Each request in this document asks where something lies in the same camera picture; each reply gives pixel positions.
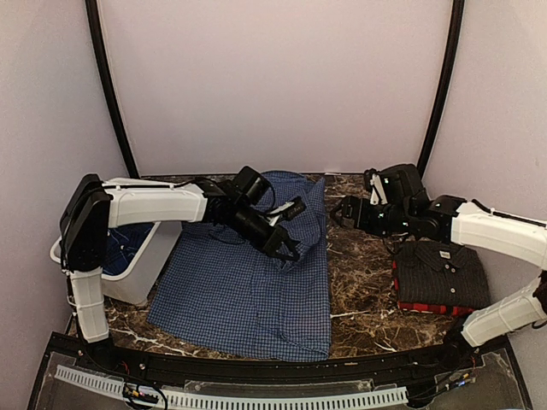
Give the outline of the blue checked long sleeve shirt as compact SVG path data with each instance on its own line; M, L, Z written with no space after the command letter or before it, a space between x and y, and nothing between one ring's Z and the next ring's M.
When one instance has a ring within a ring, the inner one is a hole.
M185 224L147 320L225 354L325 360L331 346L325 180L281 171L264 176L273 188L260 210L297 196L306 206L282 224L298 242L299 259L269 258L221 225Z

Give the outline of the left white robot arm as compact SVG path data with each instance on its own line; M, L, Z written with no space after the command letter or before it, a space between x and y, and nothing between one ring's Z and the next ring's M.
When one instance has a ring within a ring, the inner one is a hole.
M105 341L110 334L102 274L109 230L171 221L221 224L270 258L297 261L298 242L281 222L294 219L305 205L296 197L270 212L256 210L270 187L251 167L243 167L233 179L221 182L207 178L182 184L143 179L103 181L94 173L84 176L62 214L58 249L78 334L90 343L88 360L102 372L114 372L121 364L120 352Z

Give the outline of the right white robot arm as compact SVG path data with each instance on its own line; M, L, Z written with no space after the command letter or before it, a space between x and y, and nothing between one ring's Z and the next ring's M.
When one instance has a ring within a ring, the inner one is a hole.
M546 322L546 224L542 220L507 214L457 196L419 201L407 196L386 203L345 196L331 216L341 226L376 237L401 234L467 246L536 268L531 282L469 314L457 335L437 350L436 362L445 371L465 361L469 348Z

